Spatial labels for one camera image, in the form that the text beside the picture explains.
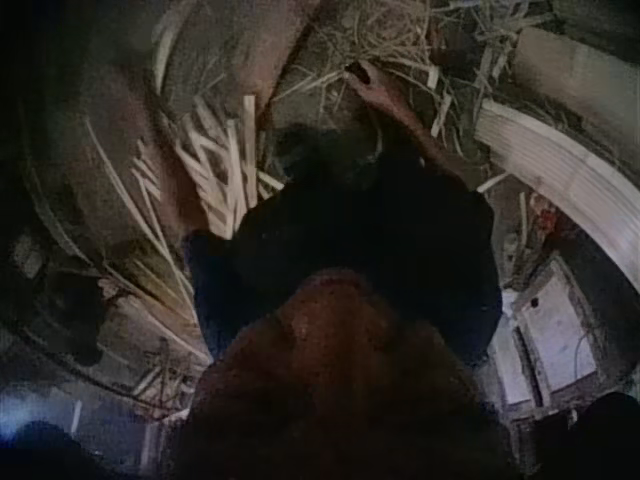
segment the wooden board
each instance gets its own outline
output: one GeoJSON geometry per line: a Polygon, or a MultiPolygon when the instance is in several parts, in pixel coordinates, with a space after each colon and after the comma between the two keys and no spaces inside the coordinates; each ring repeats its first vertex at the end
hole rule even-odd
{"type": "Polygon", "coordinates": [[[571,138],[485,100],[476,138],[502,168],[551,200],[584,229],[640,291],[640,191],[571,138]]]}

